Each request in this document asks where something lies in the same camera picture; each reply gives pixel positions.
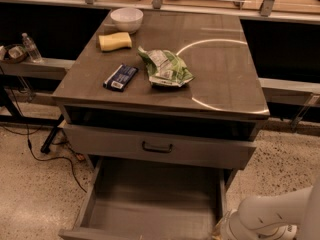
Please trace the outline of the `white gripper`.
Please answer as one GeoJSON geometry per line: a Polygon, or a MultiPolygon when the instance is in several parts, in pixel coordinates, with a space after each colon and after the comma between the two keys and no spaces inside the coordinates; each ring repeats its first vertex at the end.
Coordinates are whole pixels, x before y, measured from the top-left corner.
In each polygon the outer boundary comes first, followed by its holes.
{"type": "Polygon", "coordinates": [[[212,232],[212,240],[294,240],[295,225],[277,226],[261,232],[246,228],[237,210],[231,210],[219,220],[212,232]]]}

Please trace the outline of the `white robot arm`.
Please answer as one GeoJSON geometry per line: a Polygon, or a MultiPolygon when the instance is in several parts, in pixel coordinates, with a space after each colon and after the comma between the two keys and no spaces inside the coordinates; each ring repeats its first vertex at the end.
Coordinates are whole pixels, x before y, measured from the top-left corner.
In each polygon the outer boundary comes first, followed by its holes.
{"type": "Polygon", "coordinates": [[[214,240],[320,240],[320,179],[278,196],[250,196],[215,226],[214,240]]]}

